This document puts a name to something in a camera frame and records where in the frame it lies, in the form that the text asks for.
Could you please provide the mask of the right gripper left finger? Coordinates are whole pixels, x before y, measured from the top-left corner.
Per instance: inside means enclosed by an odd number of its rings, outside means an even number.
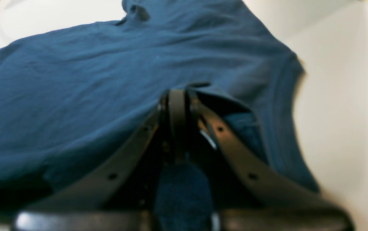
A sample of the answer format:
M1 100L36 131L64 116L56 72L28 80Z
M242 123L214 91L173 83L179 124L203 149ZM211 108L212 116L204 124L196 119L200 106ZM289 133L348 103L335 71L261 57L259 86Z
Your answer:
M152 214L165 164L186 162L186 93L157 107L102 165L17 215L13 231L160 231Z

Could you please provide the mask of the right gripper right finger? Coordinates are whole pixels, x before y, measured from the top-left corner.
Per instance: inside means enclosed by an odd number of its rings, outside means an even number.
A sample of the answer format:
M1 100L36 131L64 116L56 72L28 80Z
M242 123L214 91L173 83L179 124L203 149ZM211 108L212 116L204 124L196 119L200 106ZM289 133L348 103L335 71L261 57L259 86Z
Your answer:
M353 231L347 212L276 173L187 90L197 162L209 180L212 231Z

